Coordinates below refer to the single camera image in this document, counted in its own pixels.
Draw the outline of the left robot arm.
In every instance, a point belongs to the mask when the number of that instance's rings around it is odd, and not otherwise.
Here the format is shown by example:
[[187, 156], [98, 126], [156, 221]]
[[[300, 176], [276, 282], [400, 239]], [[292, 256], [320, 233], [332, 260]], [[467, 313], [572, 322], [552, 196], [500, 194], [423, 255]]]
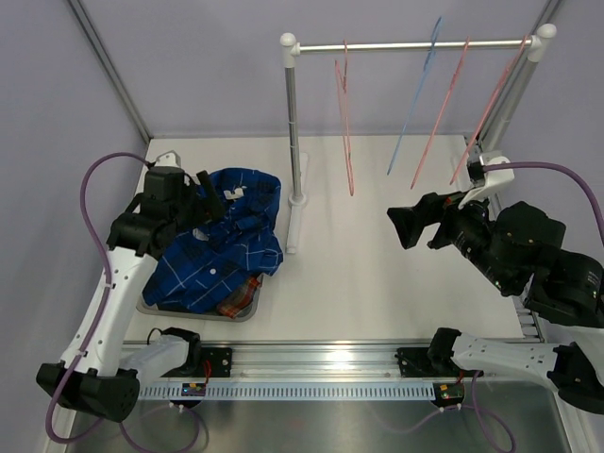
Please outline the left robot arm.
[[154, 166], [143, 191], [111, 225], [101, 250], [106, 270], [72, 343], [44, 363], [38, 385], [54, 403], [122, 422], [141, 388], [167, 375], [189, 377], [204, 365], [198, 334], [169, 327], [153, 343], [122, 358], [123, 341], [143, 288], [176, 236], [224, 216], [226, 209], [202, 171], [187, 182], [174, 166]]

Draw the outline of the aluminium front rail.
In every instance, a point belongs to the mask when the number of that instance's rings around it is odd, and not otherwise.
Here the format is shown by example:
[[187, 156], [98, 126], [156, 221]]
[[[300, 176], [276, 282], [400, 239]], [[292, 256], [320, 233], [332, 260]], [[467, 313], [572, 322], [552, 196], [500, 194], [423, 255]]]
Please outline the aluminium front rail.
[[[387, 342], [203, 342], [207, 347], [230, 347], [232, 378], [390, 378], [401, 377], [394, 354], [404, 346], [427, 347], [427, 343]], [[434, 364], [455, 364], [470, 378], [476, 369], [488, 376], [530, 381], [529, 372], [555, 366], [558, 346], [547, 343], [473, 341], [457, 365], [449, 358]]]

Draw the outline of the metal clothes rack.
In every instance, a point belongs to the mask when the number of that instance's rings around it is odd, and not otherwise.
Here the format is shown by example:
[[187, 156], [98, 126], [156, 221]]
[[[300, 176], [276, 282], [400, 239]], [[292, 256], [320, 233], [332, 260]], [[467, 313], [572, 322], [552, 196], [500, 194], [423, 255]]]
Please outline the metal clothes rack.
[[296, 59], [306, 54], [329, 54], [343, 52], [345, 55], [354, 52], [402, 52], [402, 51], [424, 51], [426, 59], [424, 62], [421, 77], [411, 101], [407, 117], [402, 124], [396, 146], [391, 157], [388, 169], [394, 168], [402, 140], [407, 133], [407, 129], [413, 114], [419, 96], [424, 88], [429, 71], [432, 67], [434, 58], [439, 51], [459, 50], [461, 56], [456, 70], [451, 78], [445, 99], [440, 107], [435, 124], [430, 131], [425, 150], [429, 151], [433, 138], [438, 131], [442, 117], [445, 114], [446, 107], [450, 101], [451, 95], [456, 86], [459, 74], [461, 73], [466, 54], [470, 50], [500, 48], [517, 50], [514, 59], [505, 67], [489, 102], [483, 111], [480, 121], [471, 136], [471, 141], [467, 148], [471, 150], [477, 143], [483, 143], [490, 140], [491, 144], [501, 138], [504, 129], [507, 127], [513, 112], [516, 109], [517, 102], [522, 97], [526, 86], [537, 66], [543, 59], [546, 49], [557, 35], [557, 27], [551, 23], [539, 25], [534, 32], [521, 40], [495, 40], [495, 41], [473, 41], [466, 39], [463, 42], [440, 42], [438, 40], [442, 21], [438, 20], [433, 27], [428, 42], [392, 42], [392, 43], [359, 43], [330, 45], [303, 45], [294, 34], [284, 33], [280, 37], [282, 47], [282, 59], [285, 73], [285, 86], [287, 94], [288, 126], [289, 126], [289, 147], [292, 165], [293, 189], [289, 196], [289, 206], [291, 209], [290, 223], [286, 241], [286, 252], [294, 254], [298, 250], [298, 243], [301, 230], [301, 219], [304, 207], [307, 204], [307, 195], [305, 193], [306, 175], [308, 172], [309, 157], [300, 151], [299, 133], [297, 122], [296, 105], [296, 86], [295, 86], [295, 66]]

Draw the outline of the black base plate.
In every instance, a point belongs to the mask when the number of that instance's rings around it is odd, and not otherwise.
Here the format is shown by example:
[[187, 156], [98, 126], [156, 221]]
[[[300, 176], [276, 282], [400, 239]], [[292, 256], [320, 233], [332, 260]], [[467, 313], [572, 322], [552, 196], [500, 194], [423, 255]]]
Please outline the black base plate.
[[455, 364], [434, 364], [427, 347], [399, 347], [394, 357], [403, 378], [458, 378], [461, 374], [461, 368]]
[[233, 350], [230, 347], [202, 346], [190, 353], [184, 364], [172, 371], [179, 378], [229, 378]]

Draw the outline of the light blue hanger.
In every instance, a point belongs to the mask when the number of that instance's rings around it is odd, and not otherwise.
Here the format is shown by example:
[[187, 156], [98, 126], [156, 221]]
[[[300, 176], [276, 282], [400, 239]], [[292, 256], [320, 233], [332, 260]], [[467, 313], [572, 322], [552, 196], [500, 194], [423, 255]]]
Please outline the light blue hanger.
[[431, 68], [431, 65], [432, 65], [432, 61], [433, 61], [433, 58], [434, 58], [435, 53], [436, 53], [435, 45], [436, 45], [436, 42], [437, 42], [437, 40], [439, 38], [442, 26], [443, 26], [443, 17], [440, 16], [437, 19], [437, 21], [435, 22], [434, 27], [433, 27], [432, 32], [431, 32], [431, 35], [430, 35], [430, 46], [428, 48], [427, 55], [426, 55], [426, 58], [424, 60], [422, 73], [421, 73], [421, 76], [420, 76], [419, 81], [417, 83], [417, 86], [416, 86], [413, 98], [411, 100], [411, 106], [410, 106], [410, 108], [408, 110], [407, 116], [405, 118], [405, 121], [404, 121], [404, 123], [403, 123], [403, 125], [401, 127], [401, 130], [400, 130], [400, 133], [398, 135], [398, 138], [397, 138], [397, 141], [396, 141], [396, 145], [395, 145], [395, 148], [394, 148], [394, 152], [393, 152], [393, 154], [391, 156], [391, 160], [390, 160], [388, 168], [387, 168], [387, 173], [386, 173], [387, 176], [389, 176], [391, 174], [392, 170], [394, 169], [394, 166], [396, 164], [396, 160], [397, 160], [399, 151], [401, 149], [403, 138], [406, 135], [409, 123], [410, 123], [410, 121], [411, 121], [411, 119], [413, 117], [413, 114], [415, 113], [419, 96], [420, 96], [420, 94], [421, 94], [421, 92], [422, 92], [422, 90], [424, 88], [426, 79], [428, 78], [428, 74], [429, 74], [429, 71], [430, 71], [430, 68]]

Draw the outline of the pink hanger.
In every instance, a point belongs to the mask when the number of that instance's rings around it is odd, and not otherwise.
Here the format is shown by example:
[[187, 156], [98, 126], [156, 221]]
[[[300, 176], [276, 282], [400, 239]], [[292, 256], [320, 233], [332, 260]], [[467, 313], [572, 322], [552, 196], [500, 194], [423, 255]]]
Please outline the pink hanger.
[[491, 112], [492, 108], [495, 105], [495, 102], [498, 98], [498, 96], [500, 95], [502, 89], [504, 88], [504, 85], [507, 81], [507, 79], [509, 78], [510, 72], [512, 71], [514, 65], [516, 64], [516, 62], [519, 60], [519, 58], [521, 57], [521, 55], [524, 52], [524, 49], [527, 45], [527, 40], [529, 39], [528, 35], [525, 35], [520, 43], [520, 46], [518, 48], [518, 50], [516, 51], [514, 57], [507, 63], [507, 65], [504, 67], [504, 70], [502, 71], [499, 79], [497, 80], [497, 83], [489, 97], [489, 100], [478, 120], [478, 123], [475, 127], [475, 130], [473, 131], [473, 133], [470, 135], [470, 138], [466, 144], [466, 147], [463, 151], [463, 153], [461, 154], [460, 160], [454, 170], [454, 173], [452, 174], [451, 178], [449, 179], [449, 184], [452, 185], [458, 178], [462, 166], [466, 163], [467, 158], [469, 157], [470, 151], [472, 150], [473, 146], [475, 145], [475, 143], [477, 142], [477, 138], [479, 135], [479, 132], [482, 130], [487, 117], [489, 115], [489, 113]]
[[334, 60], [334, 74], [336, 77], [347, 186], [349, 195], [353, 196], [355, 194], [355, 181], [348, 111], [348, 46], [346, 40], [343, 40], [343, 46], [344, 62], [340, 63], [337, 59]]
[[423, 167], [424, 167], [424, 165], [426, 163], [426, 160], [427, 160], [427, 157], [428, 157], [428, 153], [429, 153], [430, 148], [432, 146], [433, 140], [434, 140], [434, 138], [436, 136], [436, 132], [438, 131], [439, 126], [440, 126], [440, 124], [442, 122], [442, 119], [443, 119], [443, 116], [445, 114], [447, 105], [448, 105], [448, 103], [450, 101], [452, 93], [453, 93], [453, 91], [455, 89], [455, 86], [457, 84], [457, 80], [458, 80], [459, 75], [461, 73], [461, 70], [462, 70], [462, 67], [463, 67], [463, 64], [464, 64], [464, 61], [465, 61], [465, 58], [466, 58], [466, 54], [468, 52], [470, 40], [471, 40], [470, 36], [467, 36], [466, 39], [465, 39], [465, 42], [464, 42], [464, 45], [463, 45], [463, 48], [462, 48], [462, 51], [461, 51], [461, 56], [459, 58], [456, 70], [453, 73], [453, 76], [451, 77], [448, 89], [447, 89], [447, 91], [445, 93], [445, 98], [443, 100], [443, 103], [442, 103], [442, 105], [440, 107], [440, 110], [438, 112], [438, 115], [436, 117], [434, 126], [433, 126], [432, 130], [430, 131], [430, 135], [428, 137], [428, 141], [426, 143], [426, 146], [424, 148], [422, 156], [421, 156], [421, 158], [420, 158], [420, 160], [418, 162], [418, 165], [416, 167], [413, 179], [411, 181], [411, 186], [410, 186], [411, 190], [413, 190], [415, 188], [415, 186], [416, 186], [416, 184], [418, 182], [418, 179], [419, 179], [419, 177], [421, 175], [421, 172], [423, 170]]

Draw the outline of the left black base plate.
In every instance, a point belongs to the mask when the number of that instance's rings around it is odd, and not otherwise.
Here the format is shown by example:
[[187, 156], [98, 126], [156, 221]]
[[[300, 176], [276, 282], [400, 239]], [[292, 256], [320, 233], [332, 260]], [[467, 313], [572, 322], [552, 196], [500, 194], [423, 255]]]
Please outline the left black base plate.
[[184, 364], [172, 371], [179, 378], [229, 378], [233, 350], [230, 347], [202, 346], [190, 353]]

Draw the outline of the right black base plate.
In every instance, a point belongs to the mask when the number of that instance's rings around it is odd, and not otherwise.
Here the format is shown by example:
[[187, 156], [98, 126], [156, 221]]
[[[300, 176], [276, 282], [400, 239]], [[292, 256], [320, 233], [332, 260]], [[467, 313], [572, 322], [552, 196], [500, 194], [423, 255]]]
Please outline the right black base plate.
[[403, 378], [458, 378], [461, 374], [461, 368], [455, 364], [434, 364], [427, 347], [399, 347], [394, 357]]

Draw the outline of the right aluminium frame post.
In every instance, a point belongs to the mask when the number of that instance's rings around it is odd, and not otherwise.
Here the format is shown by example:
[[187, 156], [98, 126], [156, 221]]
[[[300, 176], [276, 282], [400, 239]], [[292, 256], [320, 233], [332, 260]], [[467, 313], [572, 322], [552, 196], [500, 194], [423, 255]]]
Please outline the right aluminium frame post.
[[512, 66], [508, 78], [478, 134], [478, 148], [482, 153], [490, 153], [498, 149], [538, 64], [543, 60], [548, 47], [557, 35], [555, 22], [564, 4], [564, 0], [545, 2], [542, 12], [530, 32], [534, 43], [526, 47], [518, 61]]

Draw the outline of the red plaid shirt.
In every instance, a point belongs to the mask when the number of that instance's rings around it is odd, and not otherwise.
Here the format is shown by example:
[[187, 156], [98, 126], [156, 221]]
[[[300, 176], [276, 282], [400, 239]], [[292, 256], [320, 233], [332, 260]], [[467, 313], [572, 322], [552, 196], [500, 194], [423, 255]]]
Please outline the red plaid shirt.
[[249, 277], [244, 284], [216, 306], [217, 313], [229, 319], [237, 319], [243, 316], [244, 312], [251, 307], [260, 287], [260, 275]]

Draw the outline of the aluminium frame post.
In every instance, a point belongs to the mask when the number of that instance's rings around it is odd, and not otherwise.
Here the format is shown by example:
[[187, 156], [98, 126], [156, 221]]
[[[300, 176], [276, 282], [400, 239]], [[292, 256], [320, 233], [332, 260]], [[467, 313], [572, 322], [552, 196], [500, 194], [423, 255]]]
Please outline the aluminium frame post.
[[85, 2], [81, 0], [66, 0], [65, 4], [74, 16], [75, 22], [97, 59], [102, 72], [105, 74], [110, 86], [119, 98], [129, 121], [137, 130], [143, 142], [146, 145], [150, 144], [153, 139], [153, 134], [150, 132], [149, 127], [127, 89], [113, 58], [104, 43], [98, 27], [95, 25], [91, 14], [86, 8]]
[[538, 64], [543, 60], [548, 47], [557, 35], [555, 22], [564, 4], [564, 0], [545, 2], [542, 12], [530, 32], [534, 43], [526, 47], [518, 61], [512, 66], [508, 78], [478, 134], [478, 148], [482, 153], [490, 153], [498, 149]]

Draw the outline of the left aluminium frame post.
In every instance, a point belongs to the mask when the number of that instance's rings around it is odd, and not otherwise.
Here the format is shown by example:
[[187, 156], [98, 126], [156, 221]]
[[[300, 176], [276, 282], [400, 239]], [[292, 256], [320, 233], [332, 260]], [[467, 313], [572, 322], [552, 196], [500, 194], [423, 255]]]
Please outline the left aluminium frame post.
[[137, 130], [143, 142], [146, 145], [150, 144], [153, 139], [153, 134], [150, 132], [149, 127], [127, 89], [113, 58], [104, 43], [98, 27], [95, 25], [91, 14], [86, 8], [85, 2], [81, 0], [66, 0], [65, 4], [74, 16], [75, 22], [97, 59], [102, 72], [105, 74], [110, 86], [119, 98], [129, 121]]

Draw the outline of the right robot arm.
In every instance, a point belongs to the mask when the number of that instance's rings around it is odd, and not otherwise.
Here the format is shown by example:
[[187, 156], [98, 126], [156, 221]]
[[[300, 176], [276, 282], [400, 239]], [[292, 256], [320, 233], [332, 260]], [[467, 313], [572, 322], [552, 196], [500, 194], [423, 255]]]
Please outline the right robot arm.
[[570, 344], [498, 343], [440, 327], [427, 349], [428, 366], [440, 375], [486, 372], [532, 381], [564, 402], [603, 412], [603, 267], [562, 249], [564, 223], [526, 202], [489, 216], [488, 201], [462, 203], [461, 192], [428, 193], [408, 208], [389, 208], [404, 249], [424, 229], [437, 230], [428, 247], [455, 247], [502, 296], [522, 296], [526, 309], [565, 327]]

